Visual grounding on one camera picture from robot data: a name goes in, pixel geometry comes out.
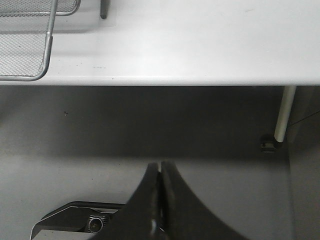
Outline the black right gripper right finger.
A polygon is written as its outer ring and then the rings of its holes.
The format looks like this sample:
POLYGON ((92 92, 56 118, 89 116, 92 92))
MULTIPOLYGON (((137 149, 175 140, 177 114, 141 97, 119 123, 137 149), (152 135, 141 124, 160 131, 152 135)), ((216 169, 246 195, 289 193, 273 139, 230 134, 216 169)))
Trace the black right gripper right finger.
POLYGON ((162 226, 170 240, 246 240, 213 214, 185 182, 175 163, 161 163, 162 226))

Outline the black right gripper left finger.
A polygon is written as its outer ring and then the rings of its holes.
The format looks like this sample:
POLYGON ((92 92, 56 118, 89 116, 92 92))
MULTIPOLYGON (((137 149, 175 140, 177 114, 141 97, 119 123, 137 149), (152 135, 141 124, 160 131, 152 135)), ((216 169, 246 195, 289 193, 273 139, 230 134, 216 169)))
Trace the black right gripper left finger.
POLYGON ((93 240, 159 240, 159 167, 147 165, 137 189, 111 222, 93 240))

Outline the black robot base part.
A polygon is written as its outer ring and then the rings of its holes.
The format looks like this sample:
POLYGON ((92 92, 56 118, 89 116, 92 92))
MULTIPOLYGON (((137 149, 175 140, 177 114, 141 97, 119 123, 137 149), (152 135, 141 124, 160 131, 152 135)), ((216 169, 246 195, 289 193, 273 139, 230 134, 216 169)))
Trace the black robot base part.
POLYGON ((92 201, 72 201, 45 215, 33 227, 33 240, 42 230, 97 234, 125 205, 92 201))

